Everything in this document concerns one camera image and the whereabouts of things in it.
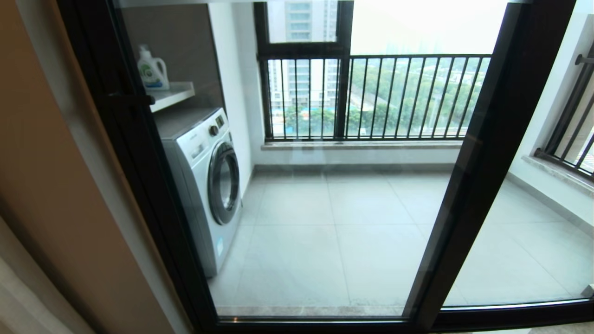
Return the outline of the black framed fixed glass panel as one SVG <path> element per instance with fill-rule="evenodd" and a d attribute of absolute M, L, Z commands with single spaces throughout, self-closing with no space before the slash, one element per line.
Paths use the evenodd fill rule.
<path fill-rule="evenodd" d="M 444 307 L 535 112 L 576 0 L 519 0 L 505 8 L 492 60 L 425 251 L 426 287 L 413 323 L 431 332 L 594 320 L 594 302 Z"/>

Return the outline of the grey stone window sill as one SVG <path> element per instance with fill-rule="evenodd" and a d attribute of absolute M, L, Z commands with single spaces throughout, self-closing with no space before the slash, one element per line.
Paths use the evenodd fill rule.
<path fill-rule="evenodd" d="M 521 159 L 532 167 L 536 167 L 544 173 L 564 182 L 578 192 L 594 199 L 594 181 L 587 180 L 584 176 L 573 173 L 570 169 L 566 169 L 562 165 L 546 161 L 545 159 L 535 158 L 534 156 L 529 155 L 524 155 Z"/>
<path fill-rule="evenodd" d="M 371 150 L 371 149 L 457 149 L 463 141 L 287 141 L 265 142 L 264 151 L 284 150 Z"/>

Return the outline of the black window frame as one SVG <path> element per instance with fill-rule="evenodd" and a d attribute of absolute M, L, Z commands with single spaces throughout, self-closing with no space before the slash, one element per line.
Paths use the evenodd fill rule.
<path fill-rule="evenodd" d="M 354 2 L 253 4 L 265 142 L 346 137 Z"/>

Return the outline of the white front-load washing machine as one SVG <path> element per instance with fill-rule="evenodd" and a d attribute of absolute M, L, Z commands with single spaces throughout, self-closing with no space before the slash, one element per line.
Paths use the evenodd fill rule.
<path fill-rule="evenodd" d="M 231 249 L 242 211 L 239 159 L 223 108 L 154 114 L 204 275 L 215 277 Z"/>

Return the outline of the white laundry detergent bottle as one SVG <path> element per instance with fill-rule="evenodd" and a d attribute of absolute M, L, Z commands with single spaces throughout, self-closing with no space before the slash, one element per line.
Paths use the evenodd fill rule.
<path fill-rule="evenodd" d="M 165 61 L 153 57 L 147 45 L 138 45 L 139 60 L 136 67 L 146 90 L 169 90 L 170 82 Z"/>

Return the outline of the white wall shelf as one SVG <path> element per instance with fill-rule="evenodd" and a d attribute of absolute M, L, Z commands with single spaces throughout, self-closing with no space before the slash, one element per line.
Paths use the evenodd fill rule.
<path fill-rule="evenodd" d="M 155 100 L 155 103 L 150 106 L 151 112 L 155 113 L 194 97 L 195 90 L 192 82 L 171 82 L 168 90 L 153 90 L 148 94 Z"/>

